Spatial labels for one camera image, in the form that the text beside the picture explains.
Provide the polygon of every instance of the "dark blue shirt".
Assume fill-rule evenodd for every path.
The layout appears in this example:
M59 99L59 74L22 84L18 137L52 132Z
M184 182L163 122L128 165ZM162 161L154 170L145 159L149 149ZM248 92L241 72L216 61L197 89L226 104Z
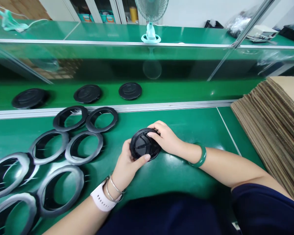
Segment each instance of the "dark blue shirt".
M258 184L232 191L232 206L243 235L293 235L294 201ZM139 198L116 212L97 234L238 235L226 216L206 200L174 193Z

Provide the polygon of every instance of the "white smartwatch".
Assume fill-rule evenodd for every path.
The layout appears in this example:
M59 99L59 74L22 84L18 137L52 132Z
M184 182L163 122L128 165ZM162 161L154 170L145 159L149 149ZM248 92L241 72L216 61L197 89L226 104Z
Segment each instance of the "white smartwatch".
M101 184L99 184L98 187L95 188L95 190L92 191L92 193L90 194L96 206L101 211L105 211L105 212L112 210L122 197L122 195L120 195L120 197L116 200L116 202L113 202L105 196L103 186L105 185L108 179L109 179L108 177L105 178L105 180L102 181Z

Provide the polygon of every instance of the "blue container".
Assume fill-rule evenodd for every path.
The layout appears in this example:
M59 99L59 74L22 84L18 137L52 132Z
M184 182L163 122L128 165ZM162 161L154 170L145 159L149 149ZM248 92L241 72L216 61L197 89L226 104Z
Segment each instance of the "blue container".
M115 23L113 12L110 10L102 10L99 12L102 23Z
M93 17L89 14L78 14L81 22L95 22Z

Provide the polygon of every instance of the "hand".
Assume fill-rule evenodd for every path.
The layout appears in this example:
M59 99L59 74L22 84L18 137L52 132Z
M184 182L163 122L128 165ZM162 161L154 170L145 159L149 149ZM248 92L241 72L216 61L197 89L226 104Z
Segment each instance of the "hand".
M167 124L162 121L156 121L149 125L148 128L153 128L160 133L158 135L157 133L149 132L147 135L153 138L163 150L176 156L180 155L184 142L174 134Z
M146 154L134 161L130 151L130 143L131 139L124 142L122 153L119 156L111 177L113 183L120 191L127 188L127 186L132 182L137 170L150 160L150 155Z

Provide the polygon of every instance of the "green bangle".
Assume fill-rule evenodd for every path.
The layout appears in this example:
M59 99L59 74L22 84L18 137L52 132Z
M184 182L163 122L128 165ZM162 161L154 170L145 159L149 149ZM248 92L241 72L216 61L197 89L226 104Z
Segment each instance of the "green bangle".
M206 156L207 156L207 151L205 146L203 146L201 143L194 143L196 145L199 145L202 149L202 156L200 157L199 161L195 164L188 162L190 165L192 165L193 167L199 168L203 165L203 163L206 160Z

